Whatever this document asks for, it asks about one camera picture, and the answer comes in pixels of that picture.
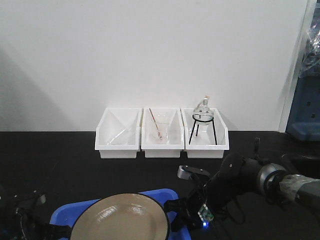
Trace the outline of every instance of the black tabletop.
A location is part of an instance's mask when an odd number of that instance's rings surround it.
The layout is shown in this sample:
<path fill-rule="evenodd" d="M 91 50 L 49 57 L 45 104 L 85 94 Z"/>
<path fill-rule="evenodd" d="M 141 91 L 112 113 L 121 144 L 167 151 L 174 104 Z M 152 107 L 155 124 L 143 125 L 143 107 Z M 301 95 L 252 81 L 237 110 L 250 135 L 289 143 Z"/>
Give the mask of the black tabletop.
<path fill-rule="evenodd" d="M 319 142 L 300 142 L 279 132 L 230 131 L 230 150 L 246 157 L 253 156 L 255 137 L 260 137 L 259 154 L 271 162 L 282 164 L 284 155 L 320 157 Z M 142 192 L 169 188 L 180 197 L 192 190 L 192 183 L 177 177 L 179 165 L 219 170 L 221 159 L 145 158 L 101 159 L 94 150 L 94 132 L 0 132 L 0 183 L 10 196 L 45 192 L 47 201 L 36 213 L 49 222 L 60 206 L 104 198 L 118 193 Z M 320 225 L 306 209 L 289 204 L 285 210 L 268 204 L 254 193 L 238 197 L 246 222 L 237 225 L 226 219 L 223 225 L 234 240 L 316 240 Z M 231 202 L 229 211 L 239 216 Z M 222 229 L 221 239 L 228 239 Z M 216 239 L 210 229 L 190 232 L 193 240 Z"/>

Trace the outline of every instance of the white storage tray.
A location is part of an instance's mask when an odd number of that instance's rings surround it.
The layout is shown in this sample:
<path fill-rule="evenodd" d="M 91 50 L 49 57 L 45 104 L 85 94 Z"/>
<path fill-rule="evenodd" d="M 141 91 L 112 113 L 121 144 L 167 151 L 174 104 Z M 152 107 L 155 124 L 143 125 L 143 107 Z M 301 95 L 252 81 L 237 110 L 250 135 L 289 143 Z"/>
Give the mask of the white storage tray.
<path fill-rule="evenodd" d="M 102 159 L 134 159 L 140 151 L 141 108 L 106 108 L 96 128 Z"/>
<path fill-rule="evenodd" d="M 184 127 L 179 108 L 143 109 L 141 149 L 146 158 L 179 158 L 184 149 Z"/>
<path fill-rule="evenodd" d="M 195 125 L 191 143 L 189 139 L 194 125 L 193 111 L 194 108 L 182 108 L 182 119 L 184 124 L 185 150 L 188 158 L 212 158 L 221 159 L 224 151 L 229 150 L 228 128 L 221 118 L 216 108 L 210 108 L 213 111 L 216 141 L 213 130 L 213 124 L 199 125 L 198 136 L 196 136 L 197 124 Z"/>

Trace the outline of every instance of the blue plastic container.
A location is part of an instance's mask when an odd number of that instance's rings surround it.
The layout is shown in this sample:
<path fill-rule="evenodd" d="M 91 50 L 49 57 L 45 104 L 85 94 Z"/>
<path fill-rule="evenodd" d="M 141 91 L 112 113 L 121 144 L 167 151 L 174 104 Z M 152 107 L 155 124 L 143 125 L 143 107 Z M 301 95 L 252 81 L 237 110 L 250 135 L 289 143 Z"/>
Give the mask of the blue plastic container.
<path fill-rule="evenodd" d="M 167 200 L 175 200 L 178 199 L 178 194 L 171 190 L 171 189 L 158 189 L 152 191 L 143 191 L 141 194 L 147 195 L 153 199 L 155 199 L 158 203 L 162 206 Z M 97 202 L 99 199 L 96 200 L 89 200 L 89 201 L 81 201 L 63 205 L 59 207 L 51 216 L 50 223 L 60 226 L 68 225 L 73 227 L 78 217 L 92 204 Z M 168 218 L 170 223 L 176 217 L 175 212 L 168 212 Z M 178 232 L 170 232 L 169 240 L 191 240 L 189 231 L 186 226 L 184 226 Z"/>
<path fill-rule="evenodd" d="M 320 76 L 298 79 L 286 132 L 300 141 L 320 141 Z"/>

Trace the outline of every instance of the black tripod stand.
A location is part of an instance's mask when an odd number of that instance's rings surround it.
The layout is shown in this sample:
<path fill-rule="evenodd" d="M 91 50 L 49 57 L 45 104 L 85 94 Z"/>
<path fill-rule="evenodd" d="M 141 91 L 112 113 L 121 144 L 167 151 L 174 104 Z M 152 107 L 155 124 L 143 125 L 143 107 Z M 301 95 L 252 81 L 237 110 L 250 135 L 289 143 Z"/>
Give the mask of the black tripod stand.
<path fill-rule="evenodd" d="M 196 126 L 197 122 L 200 122 L 200 123 L 210 123 L 210 122 L 212 122 L 214 142 L 215 142 L 215 145 L 217 145 L 217 136 L 216 136 L 216 128 L 215 128 L 214 117 L 212 117 L 212 119 L 209 120 L 209 121 L 202 121 L 202 120 L 199 120 L 199 119 L 195 119 L 195 117 L 193 115 L 192 115 L 192 118 L 194 119 L 194 123 L 193 123 L 192 131 L 191 131 L 191 135 L 190 135 L 190 139 L 189 139 L 189 144 L 191 143 L 192 135 L 194 134 L 194 130 L 195 130 L 195 126 Z M 199 130 L 199 124 L 196 127 L 196 133 L 195 133 L 196 136 L 198 136 L 198 130 Z"/>

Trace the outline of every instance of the plastic bag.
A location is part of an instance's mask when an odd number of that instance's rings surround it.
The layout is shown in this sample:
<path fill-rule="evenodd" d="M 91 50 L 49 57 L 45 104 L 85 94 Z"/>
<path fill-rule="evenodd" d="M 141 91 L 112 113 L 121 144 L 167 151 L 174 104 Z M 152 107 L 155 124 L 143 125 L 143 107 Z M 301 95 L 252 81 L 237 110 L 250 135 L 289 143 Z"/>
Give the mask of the plastic bag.
<path fill-rule="evenodd" d="M 308 41 L 299 77 L 320 76 L 320 4 L 317 3 L 311 27 L 307 31 Z"/>

